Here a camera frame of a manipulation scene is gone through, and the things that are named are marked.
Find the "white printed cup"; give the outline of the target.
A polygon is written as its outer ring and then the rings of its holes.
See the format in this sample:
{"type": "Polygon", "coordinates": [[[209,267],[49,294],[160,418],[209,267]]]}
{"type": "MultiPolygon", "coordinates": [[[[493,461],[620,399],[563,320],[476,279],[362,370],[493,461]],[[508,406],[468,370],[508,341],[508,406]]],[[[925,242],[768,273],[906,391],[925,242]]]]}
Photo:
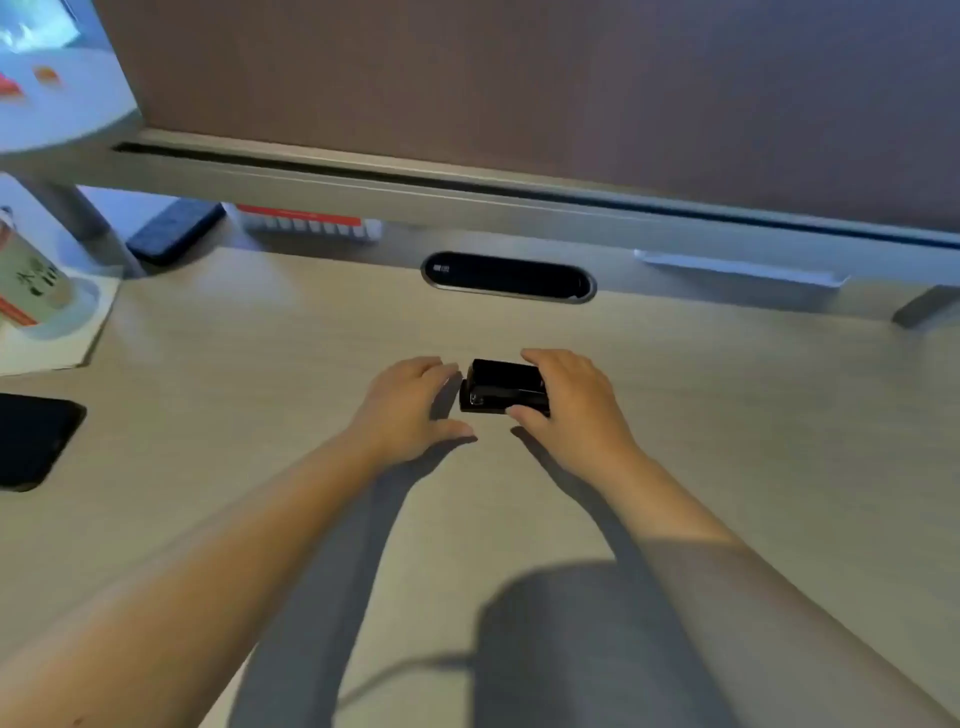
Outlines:
{"type": "Polygon", "coordinates": [[[46,325],[76,302],[71,278],[19,231],[0,205],[0,316],[21,329],[46,325]]]}

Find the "red and white box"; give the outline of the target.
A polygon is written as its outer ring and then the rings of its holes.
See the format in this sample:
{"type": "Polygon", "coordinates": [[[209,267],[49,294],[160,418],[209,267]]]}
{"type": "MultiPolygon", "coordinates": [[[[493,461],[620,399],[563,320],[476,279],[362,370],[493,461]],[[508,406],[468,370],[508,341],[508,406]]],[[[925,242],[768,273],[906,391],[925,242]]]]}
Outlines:
{"type": "Polygon", "coordinates": [[[307,212],[251,204],[228,204],[227,210],[248,232],[327,237],[376,243],[384,224],[377,219],[307,212]]]}

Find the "grey metal partition rail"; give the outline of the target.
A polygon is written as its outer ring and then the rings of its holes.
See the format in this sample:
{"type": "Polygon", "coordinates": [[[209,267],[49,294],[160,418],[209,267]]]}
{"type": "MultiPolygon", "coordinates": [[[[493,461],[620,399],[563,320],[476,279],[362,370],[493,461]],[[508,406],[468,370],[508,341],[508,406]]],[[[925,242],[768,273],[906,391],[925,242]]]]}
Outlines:
{"type": "Polygon", "coordinates": [[[960,286],[960,228],[862,224],[609,185],[146,127],[78,153],[75,182],[640,249],[863,279],[960,286]]]}

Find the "black smartphone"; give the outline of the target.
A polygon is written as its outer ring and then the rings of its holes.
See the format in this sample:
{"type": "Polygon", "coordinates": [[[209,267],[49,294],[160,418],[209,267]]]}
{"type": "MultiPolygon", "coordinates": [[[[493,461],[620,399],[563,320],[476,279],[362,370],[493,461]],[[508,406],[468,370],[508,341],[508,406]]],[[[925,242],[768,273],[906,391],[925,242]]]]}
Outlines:
{"type": "Polygon", "coordinates": [[[0,492],[41,486],[87,414],[67,399],[0,394],[0,492]]]}

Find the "dark blue phone case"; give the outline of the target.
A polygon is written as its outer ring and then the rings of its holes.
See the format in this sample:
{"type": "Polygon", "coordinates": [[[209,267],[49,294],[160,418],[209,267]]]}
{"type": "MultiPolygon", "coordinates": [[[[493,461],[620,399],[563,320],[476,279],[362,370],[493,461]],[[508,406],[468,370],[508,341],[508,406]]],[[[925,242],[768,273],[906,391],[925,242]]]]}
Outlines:
{"type": "Polygon", "coordinates": [[[222,202],[177,198],[126,239],[126,249],[155,268],[176,264],[226,217],[222,202]]]}

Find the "grey metal hanging tray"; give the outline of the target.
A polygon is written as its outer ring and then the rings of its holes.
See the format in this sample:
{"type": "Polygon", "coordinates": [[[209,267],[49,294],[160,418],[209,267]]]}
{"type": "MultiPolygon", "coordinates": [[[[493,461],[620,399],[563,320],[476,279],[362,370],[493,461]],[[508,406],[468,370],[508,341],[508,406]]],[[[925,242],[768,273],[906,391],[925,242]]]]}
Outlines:
{"type": "Polygon", "coordinates": [[[649,265],[745,276],[796,285],[838,289],[850,279],[845,273],[808,271],[754,262],[634,249],[633,257],[649,265]]]}

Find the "person's right hand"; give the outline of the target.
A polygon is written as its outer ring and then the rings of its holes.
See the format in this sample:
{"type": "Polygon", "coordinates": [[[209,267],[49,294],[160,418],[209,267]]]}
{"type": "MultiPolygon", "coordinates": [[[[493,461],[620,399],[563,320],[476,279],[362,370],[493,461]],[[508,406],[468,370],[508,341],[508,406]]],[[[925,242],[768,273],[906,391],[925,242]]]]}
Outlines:
{"type": "Polygon", "coordinates": [[[606,374],[586,356],[562,348],[523,348],[538,368],[550,405],[550,428],[530,435],[565,470],[593,486],[607,486],[644,460],[606,374]]]}

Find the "person's left hand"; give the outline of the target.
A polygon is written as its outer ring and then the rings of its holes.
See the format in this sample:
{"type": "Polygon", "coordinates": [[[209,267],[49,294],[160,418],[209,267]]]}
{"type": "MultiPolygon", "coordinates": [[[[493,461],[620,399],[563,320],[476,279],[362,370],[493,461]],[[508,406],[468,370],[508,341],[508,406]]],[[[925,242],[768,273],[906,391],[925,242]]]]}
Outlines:
{"type": "Polygon", "coordinates": [[[415,460],[436,446],[429,423],[451,419],[434,407],[449,385],[461,379],[460,367],[437,356],[401,360],[370,384],[346,433],[374,473],[415,460]]]}

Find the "white paper sheet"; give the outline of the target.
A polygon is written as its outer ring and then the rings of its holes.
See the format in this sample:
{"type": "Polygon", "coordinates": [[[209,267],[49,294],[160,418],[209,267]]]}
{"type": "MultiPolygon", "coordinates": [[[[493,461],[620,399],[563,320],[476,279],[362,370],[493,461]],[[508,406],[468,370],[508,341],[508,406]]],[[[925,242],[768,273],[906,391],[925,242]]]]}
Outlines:
{"type": "Polygon", "coordinates": [[[52,321],[24,328],[0,314],[0,378],[73,369],[89,359],[112,312],[124,269],[67,267],[65,273],[75,297],[52,321]]]}

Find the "grey metal bracket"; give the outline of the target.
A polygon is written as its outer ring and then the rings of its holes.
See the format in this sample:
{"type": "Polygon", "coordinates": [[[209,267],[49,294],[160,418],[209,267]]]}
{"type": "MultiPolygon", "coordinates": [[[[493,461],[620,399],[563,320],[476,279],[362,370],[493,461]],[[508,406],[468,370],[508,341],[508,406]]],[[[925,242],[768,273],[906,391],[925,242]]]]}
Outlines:
{"type": "Polygon", "coordinates": [[[926,332],[943,323],[960,321],[960,286],[928,288],[896,310],[891,321],[911,332],[926,332]]]}

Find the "person's right forearm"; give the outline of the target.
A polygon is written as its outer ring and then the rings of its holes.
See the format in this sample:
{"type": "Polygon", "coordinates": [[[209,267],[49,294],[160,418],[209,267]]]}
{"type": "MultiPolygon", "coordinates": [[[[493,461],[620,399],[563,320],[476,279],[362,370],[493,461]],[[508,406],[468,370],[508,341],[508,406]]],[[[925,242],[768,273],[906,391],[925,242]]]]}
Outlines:
{"type": "Polygon", "coordinates": [[[744,728],[960,728],[641,451],[595,487],[744,728]]]}

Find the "brown desk partition panel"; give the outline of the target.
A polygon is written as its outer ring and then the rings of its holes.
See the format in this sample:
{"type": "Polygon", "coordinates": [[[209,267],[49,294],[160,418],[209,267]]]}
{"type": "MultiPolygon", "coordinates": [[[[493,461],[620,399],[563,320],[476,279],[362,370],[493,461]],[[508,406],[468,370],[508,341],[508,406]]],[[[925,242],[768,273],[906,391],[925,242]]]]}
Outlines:
{"type": "Polygon", "coordinates": [[[92,0],[150,127],[960,232],[960,0],[92,0]]]}

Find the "grey metal table leg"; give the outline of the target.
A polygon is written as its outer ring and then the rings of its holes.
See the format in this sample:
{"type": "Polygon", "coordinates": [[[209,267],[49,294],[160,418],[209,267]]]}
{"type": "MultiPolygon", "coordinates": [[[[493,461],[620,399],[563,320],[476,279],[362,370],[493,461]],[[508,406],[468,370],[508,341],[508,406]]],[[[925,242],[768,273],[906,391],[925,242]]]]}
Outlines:
{"type": "Polygon", "coordinates": [[[123,237],[78,186],[22,175],[13,179],[73,239],[74,244],[61,253],[69,267],[89,273],[111,269],[125,280],[144,278],[123,237]]]}

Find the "small black stapler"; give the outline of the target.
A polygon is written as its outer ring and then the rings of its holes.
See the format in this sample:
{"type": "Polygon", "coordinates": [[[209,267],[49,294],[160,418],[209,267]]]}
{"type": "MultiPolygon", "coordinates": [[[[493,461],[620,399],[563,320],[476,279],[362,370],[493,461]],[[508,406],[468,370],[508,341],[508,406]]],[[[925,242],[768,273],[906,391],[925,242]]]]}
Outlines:
{"type": "Polygon", "coordinates": [[[550,416],[546,384],[538,367],[475,358],[460,385],[462,412],[503,415],[510,407],[527,407],[550,416]]]}

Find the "person's left forearm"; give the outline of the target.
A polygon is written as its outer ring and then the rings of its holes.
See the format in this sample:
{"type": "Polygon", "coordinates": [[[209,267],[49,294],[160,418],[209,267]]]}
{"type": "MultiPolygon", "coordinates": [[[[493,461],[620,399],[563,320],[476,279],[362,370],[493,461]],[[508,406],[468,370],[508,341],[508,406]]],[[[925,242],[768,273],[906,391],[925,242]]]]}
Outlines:
{"type": "Polygon", "coordinates": [[[196,728],[343,508],[402,454],[350,428],[0,666],[0,728],[196,728]]]}

